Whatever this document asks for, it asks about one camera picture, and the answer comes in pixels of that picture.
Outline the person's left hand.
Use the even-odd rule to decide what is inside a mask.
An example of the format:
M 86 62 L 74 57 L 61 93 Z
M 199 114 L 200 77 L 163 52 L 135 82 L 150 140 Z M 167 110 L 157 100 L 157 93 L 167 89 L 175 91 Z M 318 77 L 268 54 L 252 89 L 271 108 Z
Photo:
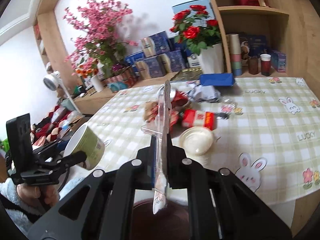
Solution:
M 60 198 L 54 185 L 39 187 L 20 184 L 16 186 L 16 191 L 23 202 L 33 207 L 38 204 L 41 196 L 44 197 L 44 202 L 50 207 L 54 206 Z

